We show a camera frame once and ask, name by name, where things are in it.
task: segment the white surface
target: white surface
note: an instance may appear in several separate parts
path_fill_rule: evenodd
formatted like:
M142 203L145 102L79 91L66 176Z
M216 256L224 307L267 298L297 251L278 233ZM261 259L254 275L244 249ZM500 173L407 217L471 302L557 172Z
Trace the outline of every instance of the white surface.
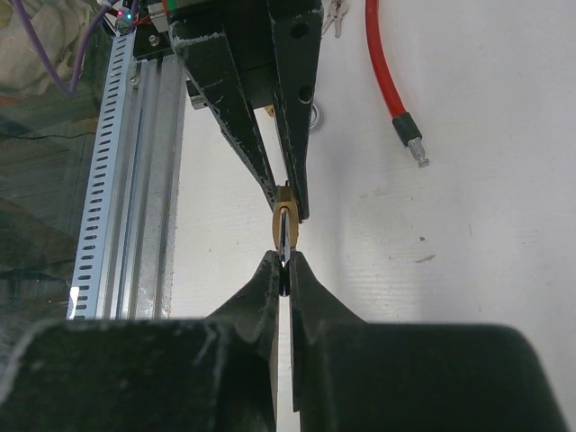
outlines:
M342 38L322 42L299 250L366 320L520 329L576 426L576 2L382 0L392 74L431 159L417 169L377 88L364 4L348 1ZM281 183L274 123L258 118ZM251 277L271 216L209 112L188 110L183 148L172 316L195 317ZM297 430L287 344L283 327L280 430Z

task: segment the red cable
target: red cable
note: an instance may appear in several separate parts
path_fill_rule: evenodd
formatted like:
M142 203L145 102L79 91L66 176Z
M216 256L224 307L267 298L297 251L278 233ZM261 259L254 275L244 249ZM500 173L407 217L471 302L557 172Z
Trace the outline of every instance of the red cable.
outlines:
M378 0L366 0L366 39L372 67L392 118L404 114L406 108L404 108L398 90L396 90L384 56L380 38L380 24L378 23Z

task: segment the purple cable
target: purple cable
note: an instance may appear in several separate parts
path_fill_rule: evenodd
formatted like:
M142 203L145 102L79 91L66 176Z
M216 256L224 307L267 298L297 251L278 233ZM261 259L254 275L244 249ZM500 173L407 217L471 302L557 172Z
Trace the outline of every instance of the purple cable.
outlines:
M118 1L119 0L110 0L109 4L110 6L113 6ZM136 3L137 0L133 0L132 7L134 7L134 4ZM52 77L56 85L66 95L73 96L76 93L76 89L78 87L78 80L80 79L80 72L82 68L82 60L84 58L84 54L86 53L86 47L88 46L88 41L90 40L90 37L92 36L92 33L96 28L96 25L98 25L100 20L102 20L102 18L106 15L106 12L110 10L110 6L108 5L102 6L100 11L98 11L94 19L88 25L88 28L86 29L84 36L82 37L82 40L80 42L80 47L78 48L76 59L74 60L74 69L72 71L72 80L70 81L70 88L67 88L62 79L59 77L58 73L56 72L54 66L52 66L52 62L48 58L48 54L46 54L44 47L42 47L42 43L40 42L40 39L38 39L38 35L36 34L34 27L32 27L30 18L28 17L28 14L24 9L22 0L12 0L12 4L14 6L14 9L16 10L16 13L20 17L20 21L22 21L22 26L26 30L26 33L28 33L28 37L30 38L30 42L34 47L34 50L38 54L38 57L40 57L40 60L44 65L44 67L46 68L46 70L48 71L49 75Z

